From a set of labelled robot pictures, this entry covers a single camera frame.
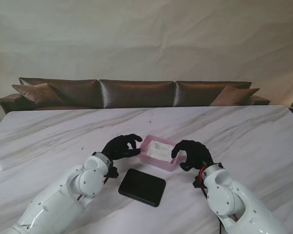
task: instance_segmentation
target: pink box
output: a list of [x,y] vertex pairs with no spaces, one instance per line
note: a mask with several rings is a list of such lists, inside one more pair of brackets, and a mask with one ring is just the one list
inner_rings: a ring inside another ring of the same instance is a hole
[[162,160],[158,160],[156,158],[152,158],[147,155],[147,149],[148,149],[148,146],[152,140],[155,140],[155,141],[158,141],[158,142],[161,142],[164,144],[168,144],[168,145],[173,145],[173,146],[176,145],[174,142],[171,142],[171,141],[168,141],[168,140],[156,137],[156,136],[147,135],[145,140],[142,142],[142,144],[140,146],[140,148],[142,149],[141,154],[139,154],[141,161],[148,163],[152,166],[159,167],[159,168],[166,170],[166,171],[169,171],[169,172],[172,172],[173,170],[175,170],[176,166],[177,166],[176,162],[177,162],[179,154],[177,155],[176,158],[174,158],[171,161],[171,163],[166,162],[166,161],[162,161]]

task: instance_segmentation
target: red cable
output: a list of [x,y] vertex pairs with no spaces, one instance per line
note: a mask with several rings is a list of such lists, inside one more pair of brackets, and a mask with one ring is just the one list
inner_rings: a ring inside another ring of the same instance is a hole
[[202,172],[206,169],[206,166],[202,167],[202,169],[200,170],[200,173],[199,173],[199,178],[200,178],[200,182],[201,184],[203,183],[203,179],[202,179]]
[[104,184],[107,182],[107,180],[108,180],[108,177],[105,178],[105,180],[104,180]]

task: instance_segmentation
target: black tablet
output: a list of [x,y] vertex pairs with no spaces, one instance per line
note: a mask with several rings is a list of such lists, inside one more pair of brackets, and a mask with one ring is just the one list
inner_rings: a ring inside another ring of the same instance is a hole
[[158,207],[166,186],[165,180],[129,169],[118,189],[124,196]]

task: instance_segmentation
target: marble table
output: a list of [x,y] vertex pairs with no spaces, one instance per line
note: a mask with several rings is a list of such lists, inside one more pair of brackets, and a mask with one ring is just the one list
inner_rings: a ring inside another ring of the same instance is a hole
[[[118,135],[151,134],[207,145],[215,162],[248,186],[293,234],[293,115],[284,106],[22,111],[0,124],[0,231],[54,179]],[[192,182],[138,157],[116,161],[110,179],[68,234],[216,234],[218,220]],[[166,180],[154,208],[118,194],[129,168]]]

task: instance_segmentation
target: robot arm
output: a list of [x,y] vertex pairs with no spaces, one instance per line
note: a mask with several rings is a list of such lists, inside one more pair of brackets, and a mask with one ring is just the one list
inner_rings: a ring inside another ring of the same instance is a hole
[[135,147],[135,141],[142,139],[134,134],[112,139],[102,153],[95,152],[84,165],[74,166],[37,195],[19,221],[0,234],[65,232],[101,191],[105,183],[104,177],[118,176],[113,160],[140,153],[141,150]]
[[[229,234],[287,234],[286,229],[271,211],[244,185],[232,180],[221,163],[214,163],[205,145],[183,140],[172,151],[176,157],[185,150],[187,160],[180,164],[189,171],[200,170],[193,183],[194,187],[207,187],[207,200]],[[236,221],[232,215],[239,215]]]

